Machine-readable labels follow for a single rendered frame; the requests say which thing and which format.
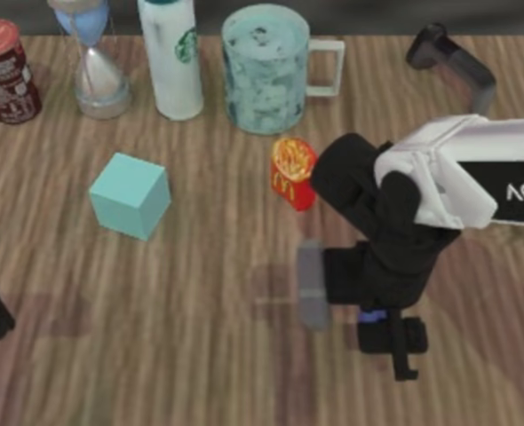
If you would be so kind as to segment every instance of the wood surface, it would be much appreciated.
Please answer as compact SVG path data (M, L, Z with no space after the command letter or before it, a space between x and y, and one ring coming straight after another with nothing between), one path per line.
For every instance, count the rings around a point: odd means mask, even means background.
M410 37L346 37L342 94L309 99L290 134L321 151L360 132L381 144L461 114L457 91L409 69ZM524 117L524 37L457 37L499 81L490 116ZM0 426L524 425L524 228L466 232L413 310L431 349L415 383L355 350L353 309L323 333L300 325L304 238L358 236L322 202L295 213L269 185L273 138L228 122L220 45L201 41L206 107L154 107L143 43L105 41L130 74L131 110L82 117L74 45L25 37L44 111L0 124L0 294L18 326L0 343ZM312 80L333 58L312 60ZM154 236L98 226L88 188L115 152L168 168L173 203Z

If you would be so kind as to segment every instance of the starbucks logo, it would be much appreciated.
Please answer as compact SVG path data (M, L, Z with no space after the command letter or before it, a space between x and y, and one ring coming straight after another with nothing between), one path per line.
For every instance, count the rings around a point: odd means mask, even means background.
M197 56L197 30L189 29L175 46L175 55L184 64L188 64Z

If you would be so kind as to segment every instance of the hourglass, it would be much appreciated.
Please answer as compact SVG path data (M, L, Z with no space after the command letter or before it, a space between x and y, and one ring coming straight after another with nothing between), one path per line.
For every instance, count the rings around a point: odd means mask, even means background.
M75 96L83 114L106 120L124 113L131 103L130 82L97 47L107 27L107 0L47 0L57 21L76 41L80 60L75 72Z

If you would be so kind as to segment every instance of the teal cube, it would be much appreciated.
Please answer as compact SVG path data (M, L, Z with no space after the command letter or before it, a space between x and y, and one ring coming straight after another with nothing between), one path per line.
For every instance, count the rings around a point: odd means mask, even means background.
M147 241L171 204L164 167L116 153L92 184L101 226Z

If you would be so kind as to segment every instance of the teal mug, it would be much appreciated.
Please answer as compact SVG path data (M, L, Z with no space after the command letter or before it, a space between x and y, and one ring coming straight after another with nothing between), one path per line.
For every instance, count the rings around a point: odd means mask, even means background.
M306 97L339 93L345 43L315 40L297 12L278 4L256 4L230 15L223 25L225 103L231 122L258 135L282 133L298 123ZM337 54L331 86L307 83L312 51Z

